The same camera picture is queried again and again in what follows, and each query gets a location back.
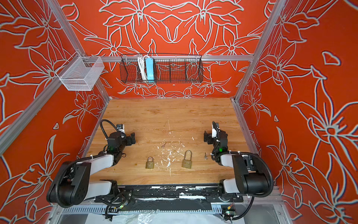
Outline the large brass padlock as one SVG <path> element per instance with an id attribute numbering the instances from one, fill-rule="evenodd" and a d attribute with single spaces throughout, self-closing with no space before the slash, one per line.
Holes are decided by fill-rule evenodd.
<path id="1" fill-rule="evenodd" d="M 182 161 L 182 168 L 191 169 L 192 168 L 192 151 L 187 150 L 184 153 L 184 158 Z"/>

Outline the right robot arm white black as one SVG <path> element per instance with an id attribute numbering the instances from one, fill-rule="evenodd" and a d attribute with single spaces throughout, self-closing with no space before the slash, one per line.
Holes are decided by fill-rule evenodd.
<path id="1" fill-rule="evenodd" d="M 228 134 L 218 123 L 212 122 L 211 133 L 204 132 L 204 142 L 213 145 L 213 161 L 234 171 L 234 178 L 220 181 L 226 194 L 267 197 L 272 193 L 274 180 L 267 163 L 258 154 L 229 150 Z"/>

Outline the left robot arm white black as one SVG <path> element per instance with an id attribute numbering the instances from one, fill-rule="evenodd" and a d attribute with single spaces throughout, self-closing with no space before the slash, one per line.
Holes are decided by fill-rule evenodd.
<path id="1" fill-rule="evenodd" d="M 126 135 L 123 124 L 114 125 L 107 119 L 101 120 L 99 125 L 107 141 L 103 150 L 97 155 L 64 162 L 47 192 L 47 202 L 56 203 L 62 208 L 70 208 L 91 199 L 109 207 L 126 203 L 128 196 L 118 189 L 117 181 L 91 182 L 90 177 L 117 165 L 126 156 L 125 147 L 136 143 L 135 133 Z"/>

